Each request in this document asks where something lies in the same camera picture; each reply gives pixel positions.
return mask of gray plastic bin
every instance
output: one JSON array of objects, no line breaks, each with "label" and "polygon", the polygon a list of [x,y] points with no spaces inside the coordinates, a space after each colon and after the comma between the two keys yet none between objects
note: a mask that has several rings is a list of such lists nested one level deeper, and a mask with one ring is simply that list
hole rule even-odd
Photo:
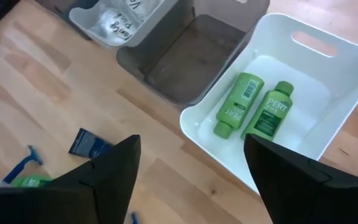
[{"label": "gray plastic bin", "polygon": [[269,6],[269,0],[239,1],[178,0],[138,46],[118,50],[118,63],[173,103],[197,104]]}]

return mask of bin handle cutout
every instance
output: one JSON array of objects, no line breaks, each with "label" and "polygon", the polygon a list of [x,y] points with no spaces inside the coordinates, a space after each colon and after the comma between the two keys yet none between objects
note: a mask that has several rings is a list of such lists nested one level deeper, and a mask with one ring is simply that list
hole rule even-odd
[{"label": "bin handle cutout", "polygon": [[337,55],[337,50],[334,46],[305,32],[294,31],[291,37],[297,44],[314,50],[315,52],[326,57],[335,57]]}]

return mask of bottle cap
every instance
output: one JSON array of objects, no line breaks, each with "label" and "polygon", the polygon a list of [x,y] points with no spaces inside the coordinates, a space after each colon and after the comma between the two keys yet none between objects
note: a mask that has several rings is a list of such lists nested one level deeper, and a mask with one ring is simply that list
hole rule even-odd
[{"label": "bottle cap", "polygon": [[293,92],[293,85],[289,82],[286,81],[280,81],[277,85],[276,88],[274,88],[275,90],[280,90],[286,94],[288,94],[288,96],[290,96]]},{"label": "bottle cap", "polygon": [[224,139],[228,139],[232,131],[233,128],[230,125],[223,123],[221,121],[218,122],[214,128],[214,133]]}]

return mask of storage bin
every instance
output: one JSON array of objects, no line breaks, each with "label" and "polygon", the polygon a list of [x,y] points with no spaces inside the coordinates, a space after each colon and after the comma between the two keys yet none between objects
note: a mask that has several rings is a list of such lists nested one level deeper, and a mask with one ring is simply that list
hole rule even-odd
[{"label": "storage bin", "polygon": [[179,0],[142,43],[120,48],[117,61],[170,101],[196,104],[268,6],[269,0]]},{"label": "storage bin", "polygon": [[90,9],[98,0],[35,0],[43,6],[49,13],[57,16],[59,19],[66,22],[77,33],[79,33],[86,40],[92,40],[86,35],[77,25],[75,25],[69,18],[70,11],[74,8],[80,7],[82,9]]},{"label": "storage bin", "polygon": [[[336,55],[330,57],[301,44],[294,40],[294,32],[322,40],[336,49]],[[240,130],[228,140],[221,139],[213,133],[215,116],[241,72],[257,75],[265,86]],[[273,141],[318,160],[358,104],[358,45],[283,14],[263,17],[248,46],[203,100],[180,117],[188,138],[257,193],[240,135],[265,92],[281,80],[295,87],[293,107]]]},{"label": "storage bin", "polygon": [[162,17],[172,8],[178,0],[162,0],[158,7],[151,15],[139,26],[136,33],[129,38],[124,44],[113,45],[100,39],[97,35],[90,31],[91,27],[99,21],[101,13],[101,5],[111,5],[112,0],[100,0],[90,9],[82,9],[80,7],[73,8],[69,13],[70,20],[78,26],[86,35],[91,37],[95,42],[105,48],[116,49],[120,46],[134,47],[141,43],[145,36],[159,23]]}]

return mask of green object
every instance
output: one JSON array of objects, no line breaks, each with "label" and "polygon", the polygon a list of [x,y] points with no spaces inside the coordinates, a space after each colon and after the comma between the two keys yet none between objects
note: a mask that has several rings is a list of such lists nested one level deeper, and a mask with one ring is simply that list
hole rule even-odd
[{"label": "green object", "polygon": [[272,141],[292,107],[292,92],[293,85],[285,81],[279,82],[274,90],[268,91],[241,138],[245,139],[246,134],[257,134]]},{"label": "green object", "polygon": [[233,130],[238,130],[241,127],[264,84],[264,81],[255,75],[249,73],[239,75],[229,96],[216,115],[218,120],[214,128],[216,135],[228,139]]},{"label": "green object", "polygon": [[15,178],[12,182],[13,187],[40,187],[44,184],[52,181],[49,177],[44,177],[41,175],[31,175],[28,177],[18,177]]}]

